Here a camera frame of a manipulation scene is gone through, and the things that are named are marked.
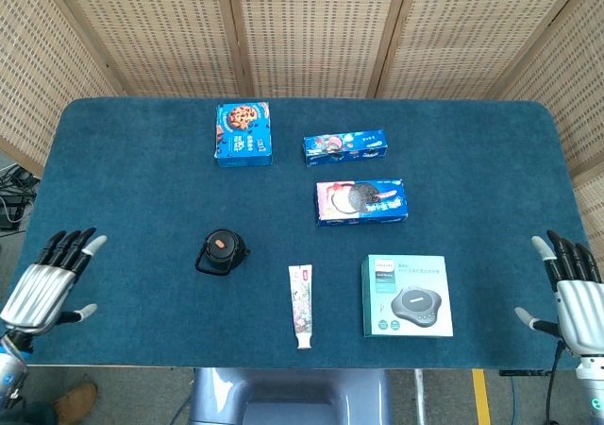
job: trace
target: white and blue box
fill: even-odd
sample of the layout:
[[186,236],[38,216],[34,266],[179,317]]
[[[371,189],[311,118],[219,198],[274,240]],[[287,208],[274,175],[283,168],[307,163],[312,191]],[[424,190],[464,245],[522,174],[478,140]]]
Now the white and blue box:
[[270,165],[271,119],[267,102],[221,104],[216,120],[214,158],[221,167]]
[[388,144],[383,129],[304,138],[306,165],[382,158]]
[[320,227],[400,222],[409,215],[400,178],[317,182]]
[[453,336],[444,257],[369,255],[361,281],[365,336]]

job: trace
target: snack box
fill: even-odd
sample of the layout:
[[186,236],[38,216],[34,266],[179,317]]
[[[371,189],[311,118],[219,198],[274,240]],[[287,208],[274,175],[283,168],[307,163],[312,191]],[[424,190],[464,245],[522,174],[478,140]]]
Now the snack box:
[[268,103],[221,104],[217,113],[214,158],[218,165],[245,167],[272,163]]
[[361,277],[365,336],[453,336],[444,257],[369,255]]
[[316,208],[320,227],[400,222],[409,215],[400,178],[317,182]]
[[306,165],[383,158],[388,144],[383,129],[304,138]]

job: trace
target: wooden wall panel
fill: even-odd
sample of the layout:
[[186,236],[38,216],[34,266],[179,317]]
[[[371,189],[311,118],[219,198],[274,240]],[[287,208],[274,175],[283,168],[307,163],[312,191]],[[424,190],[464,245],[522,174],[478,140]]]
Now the wooden wall panel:
[[604,173],[579,185],[575,195],[591,249],[604,270]]
[[604,162],[604,0],[573,0],[523,60],[506,99],[553,114],[572,176]]
[[0,0],[0,149],[41,175],[64,107],[121,92],[54,0]]
[[259,96],[365,97],[392,0],[240,0]]
[[225,13],[229,0],[68,1],[132,94],[240,94],[232,16]]
[[559,4],[559,0],[407,0],[377,96],[485,97]]

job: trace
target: robotic hand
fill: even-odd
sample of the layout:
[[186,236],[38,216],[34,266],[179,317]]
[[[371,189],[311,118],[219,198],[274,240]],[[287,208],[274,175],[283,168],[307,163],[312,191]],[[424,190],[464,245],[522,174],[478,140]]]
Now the robotic hand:
[[592,423],[603,425],[604,284],[596,259],[586,246],[574,245],[552,230],[547,232],[547,237],[554,246],[555,253],[538,236],[532,237],[532,243],[544,261],[556,299],[559,323],[535,318],[521,307],[516,307],[515,311],[531,329],[562,339],[556,361],[564,347],[580,357],[577,378],[588,395]]
[[83,321],[96,311],[96,304],[62,312],[61,307],[94,253],[107,241],[98,236],[87,246],[95,229],[60,231],[48,240],[38,260],[19,279],[0,313],[7,331],[0,338],[0,409],[19,400],[27,375],[27,359],[33,352],[33,337],[55,325]]

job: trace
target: blue felt tablecloth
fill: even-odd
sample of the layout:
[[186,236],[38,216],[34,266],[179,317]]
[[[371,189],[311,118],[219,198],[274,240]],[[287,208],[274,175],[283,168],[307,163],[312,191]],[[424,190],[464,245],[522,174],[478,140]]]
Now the blue felt tablecloth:
[[[108,243],[70,307],[88,321],[37,339],[39,364],[547,368],[554,342],[515,317],[555,319],[530,244],[584,234],[551,116],[533,102],[271,99],[273,165],[213,158],[218,99],[96,98],[63,113],[21,274],[61,229]],[[306,167],[302,138],[385,128],[384,159]],[[317,228],[316,181],[405,180],[402,224]],[[212,230],[250,256],[227,278],[193,268]],[[452,338],[365,338],[361,261],[445,256]],[[311,350],[296,350],[288,265],[313,264]],[[562,366],[571,366],[569,360]]]

